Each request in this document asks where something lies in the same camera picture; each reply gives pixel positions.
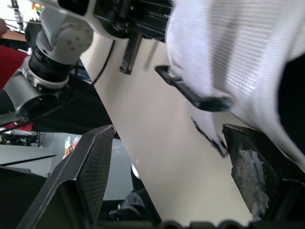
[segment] black plastic clip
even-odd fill
[[[155,71],[164,79],[164,81],[171,86],[177,88],[190,103],[203,111],[210,112],[223,112],[227,111],[232,107],[232,101],[228,98],[217,98],[217,97],[199,97],[194,93],[188,86],[186,86],[180,77],[171,77],[168,74],[169,66],[160,65],[155,67]]]

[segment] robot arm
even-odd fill
[[[45,9],[41,23],[32,55],[3,89],[14,110],[0,115],[0,126],[27,120],[58,105],[69,72],[92,43],[93,30],[84,20]]]
[[[0,115],[0,127],[28,120],[58,105],[69,72],[92,42],[93,30],[109,38],[129,39],[120,71],[131,74],[142,38],[164,41],[170,0],[38,0],[41,13],[31,56],[4,87],[14,110]]]

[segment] person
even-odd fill
[[[8,28],[6,27],[5,20],[0,19],[0,38],[7,32]]]

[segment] black cable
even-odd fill
[[[106,59],[104,65],[103,65],[102,69],[100,70],[99,74],[97,75],[97,77],[96,77],[96,78],[94,79],[94,81],[92,82],[92,85],[95,85],[96,82],[100,79],[100,77],[101,77],[102,74],[104,73],[104,71],[105,71],[105,69],[106,69],[106,67],[107,67],[107,64],[108,64],[108,62],[109,62],[109,59],[110,59],[110,57],[111,57],[111,55],[112,55],[112,52],[113,52],[113,49],[114,49],[114,45],[115,45],[115,40],[112,41],[112,44],[111,44],[111,47],[110,47],[110,50],[109,50],[107,59]],[[85,90],[83,90],[82,92],[80,92],[80,93],[79,93],[76,97],[74,97],[72,100],[67,101],[66,103],[63,103],[63,104],[61,104],[61,105],[59,105],[59,106],[57,106],[57,107],[55,107],[55,108],[53,108],[53,109],[51,109],[51,110],[49,110],[49,111],[47,111],[47,112],[45,112],[45,113],[43,113],[43,114],[37,116],[37,117],[34,117],[34,118],[32,118],[31,120],[29,120],[29,121],[26,121],[26,122],[24,122],[24,123],[20,123],[20,124],[18,124],[18,125],[15,125],[14,127],[11,127],[11,128],[5,129],[5,130],[1,130],[1,131],[0,131],[0,134],[3,134],[3,133],[5,133],[5,132],[7,132],[7,131],[10,131],[10,130],[14,130],[14,129],[23,127],[23,126],[25,126],[25,125],[28,125],[28,124],[31,124],[31,123],[34,123],[34,122],[37,122],[37,121],[39,121],[40,119],[43,119],[43,118],[49,116],[49,115],[52,114],[53,112],[60,110],[60,109],[63,108],[65,105],[70,104],[70,103],[74,102],[76,99],[78,99],[78,98],[80,98],[81,96],[83,96],[85,93],[88,92],[88,90],[89,90],[90,88],[91,88],[91,87],[87,87]]]

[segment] white wall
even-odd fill
[[[51,155],[49,148],[0,145],[0,164],[48,155]],[[46,177],[47,173],[50,172],[51,158],[21,163],[10,167],[27,168],[34,174]]]
[[[0,0],[0,18],[14,20],[14,10],[7,7],[11,5],[10,0]],[[31,9],[32,2],[29,0],[18,0],[19,11],[23,14],[23,19],[28,21],[31,18],[38,18],[37,13]],[[18,26],[16,22],[7,21],[10,25]]]

